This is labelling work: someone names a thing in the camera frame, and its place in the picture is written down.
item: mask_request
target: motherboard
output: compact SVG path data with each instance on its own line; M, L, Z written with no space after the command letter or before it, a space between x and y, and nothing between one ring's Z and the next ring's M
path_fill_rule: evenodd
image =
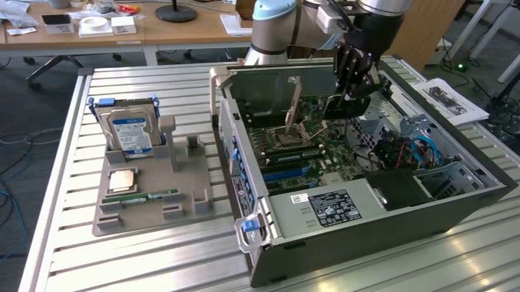
M284 117L257 118L256 126L248 128L272 195L349 181L364 173L345 143L345 119L324 120L329 96L300 97L296 123L289 128Z

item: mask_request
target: blue cable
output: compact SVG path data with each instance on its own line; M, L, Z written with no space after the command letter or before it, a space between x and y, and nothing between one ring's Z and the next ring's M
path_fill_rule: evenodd
M4 257L0 259L0 263L3 263L3 261L12 255L18 252L18 250L22 248L23 244L26 243L26 238L27 238L27 232L26 232L26 223L24 223L24 219L22 218L22 212L20 212L20 207L18 206L18 201L16 199L10 195L10 193L4 192L0 190L0 193L7 196L7 199L11 200L12 202L12 205L15 206L15 211L16 211L16 216L18 216L18 219L20 221L20 225L22 225L22 240L20 242L18 243L16 247L11 250L11 252L8 254L4 255Z
M443 165L443 158L441 158L441 156L440 156L440 153L439 153L439 150L437 150L437 146L436 146L436 144L433 143L433 141L432 141L428 137L425 137L425 136L417 136L417 137L415 137L413 140L412 140L412 145L411 145L412 151L416 151L416 143L413 143L413 141L424 141L424 142L427 142L427 143L431 145L432 151L433 151L433 153L435 153L435 156L437 157L439 165ZM419 153L415 154L415 157L417 158L417 160L419 160L420 162L423 162L423 158L421 158L421 156L419 155Z
M19 171L16 171L12 175L10 175L7 178L0 179L0 181L8 181L10 179L12 179L16 175L19 175L28 168L28 166L31 164L31 154L27 151L12 150L12 149L3 148L3 147L0 147L0 150L14 152L14 153L22 153L27 156L27 164L24 165L24 167Z
M0 150L3 151L8 151L8 152L14 152L14 153L23 153L26 156L27 156L27 164L24 165L24 167L16 171L12 175L10 175L6 179L0 179L0 181L8 181L10 179L12 179L16 175L19 175L26 169L27 167L30 166L31 164L31 154L27 152L27 151L22 151L22 150L12 150L12 149L8 149L8 148L3 148L0 147ZM20 221L20 225L22 225L22 240L20 242L18 243L16 247L11 250L11 252L8 254L6 254L6 256L0 259L0 264L3 263L4 260L7 260L7 258L15 254L18 252L18 250L22 248L22 246L24 245L26 243L26 239L27 239L27 231L26 231L26 223L24 223L24 219L22 217L22 212L20 212L20 207L18 205L18 201L15 199L14 196L11 196L11 194L8 192L4 192L0 190L0 194L4 195L7 197L8 200L11 200L12 202L12 205L15 207L15 212L16 212L16 217Z

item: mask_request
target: wooden desk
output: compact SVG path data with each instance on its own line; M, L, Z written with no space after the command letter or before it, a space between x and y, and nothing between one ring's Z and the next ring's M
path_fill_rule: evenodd
M38 31L27 33L26 35L7 35L7 43L11 49L26 49L38 47L39 49L47 48L67 48L67 47L96 47L96 46L117 46L129 45L127 42L145 43L145 20L137 19L138 33L130 35L115 35L102 38L80 38L79 32L79 19L74 19L74 33L63 33L58 35L50 35L44 28L42 15L50 14L66 14L67 12L79 11L79 8L68 7L66 9L55 9L47 2L31 2L28 14L40 23L36 28ZM8 22L6 29L14 29L14 25Z
M155 17L155 10L167 5L166 3L146 3L143 14L149 17L146 21L146 43L147 44L194 44L194 43L231 43L250 41L250 36L234 37L225 30L221 21L221 12L199 7L198 16L189 23L167 23ZM205 3L223 11L233 11L234 6L229 4Z
M6 23L6 28L0 27L0 57L143 52L146 64L157 66L155 53L159 50L250 46L250 37L235 38L227 35L221 22L221 12L194 7L198 11L198 18L189 23L171 24L155 17L155 9L167 3L133 3L133 5L142 7L141 13L147 16L145 19L137 19L138 33L80 38L76 19L74 20L75 33L50 35L40 17L47 14L64 14L79 9L71 7L54 9L47 2L31 2L28 13L40 22L38 31L26 35L3 37L6 29L14 28L11 23ZM206 5L221 10L234 9L231 4Z
M6 28L4 28L4 23L3 22L0 23L0 44L6 44L7 43L7 40L6 40L7 32L6 32Z

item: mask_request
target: manual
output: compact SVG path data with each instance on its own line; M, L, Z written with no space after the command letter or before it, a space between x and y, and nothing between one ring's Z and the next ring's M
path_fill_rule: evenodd
M449 86L443 79L432 79L412 85L413 89L424 96L441 115L455 126L485 120L489 114ZM415 116L420 114L417 105L403 94L401 90L392 86L393 99L403 110Z

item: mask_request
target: metal slat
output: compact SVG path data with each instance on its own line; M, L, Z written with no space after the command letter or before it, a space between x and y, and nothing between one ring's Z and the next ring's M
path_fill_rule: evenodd
M186 67L182 71L171 72L169 68L149 69L149 70L131 70L131 71L113 71L113 72L96 72L92 75L92 79L115 79L126 77L149 77L149 76L165 76L171 74L207 74L210 67Z
M166 83L151 83L151 84L138 84L138 85L113 85L103 87L91 87L88 89L88 95L102 95L102 94L117 94L127 92L143 92L143 91L162 91L162 90L174 90L174 89L197 89L207 88L209 84L206 80L201 81L186 81L186 82L166 82Z
M161 82L185 82L209 80L210 74L186 74L186 75L166 75L158 77L127 77L118 79L98 79L92 80L91 86L111 86L122 84L146 84L146 83L161 83Z
M50 291L76 291L91 287L142 277L151 273L163 273L197 263L211 263L214 260L239 255L235 235L229 235L187 246L171 248L151 254L137 255L113 260L98 265L78 268L48 278ZM179 284L186 279L170 278Z
M409 83L424 80L404 62L389 57L383 59ZM95 127L94 115L84 108L83 136L78 138L79 148L72 149L74 157L67 162L72 177L62 182L71 192L63 196L63 211L55 218L60 229L54 231L52 245L56 250L50 257L54 262L51 270L42 271L50 275L47 291L516 289L520 286L520 255L515 248L520 238L520 188L493 206L480 209L444 234L261 289L249 287L248 266L233 235L229 194L209 123L209 75L203 71L225 64L233 63L95 70L94 85L86 88L90 96L131 98L150 97L151 93L157 93L161 114L174 114L177 121L183 123L174 131L174 141L183 141L185 135L202 133L218 217L187 225L159 226L103 237L92 235L96 184L106 141ZM187 74L190 76L186 77L183 72L190 71L202 72ZM520 178L519 157L489 132L479 124L459 129L510 175Z
M55 247L75 248L76 246L91 245L95 243L104 243L99 247L111 246L113 243L123 240L131 243L158 240L167 237L182 237L185 234L191 234L206 228L218 228L233 222L231 216L222 218L210 218L209 220L181 226L161 226L159 228L150 228L146 230L137 230L125 233L104 235L95 237L92 235L92 226L79 226L75 228L63 229L58 232Z
M51 272L79 268L86 265L103 264L108 260L126 259L143 253L151 254L159 250L173 249L178 246L191 245L194 242L205 242L211 238L229 237L234 234L233 222L229 222L225 226L201 229L182 237L158 238L157 240L147 239L139 243L130 243L127 240L114 240L108 242L110 245L106 244L107 242L100 242L78 248L64 249L54 255Z
M127 92L127 93L117 93L117 94L103 94L99 96L92 96L95 99L95 102L99 101L99 99L117 99L117 100L125 100L125 99L146 99L154 96L161 99L167 98L175 98L175 97L190 97L190 96L206 96L209 99L209 88L187 88L187 89L170 89L170 90L154 90L154 91L142 91L142 92Z

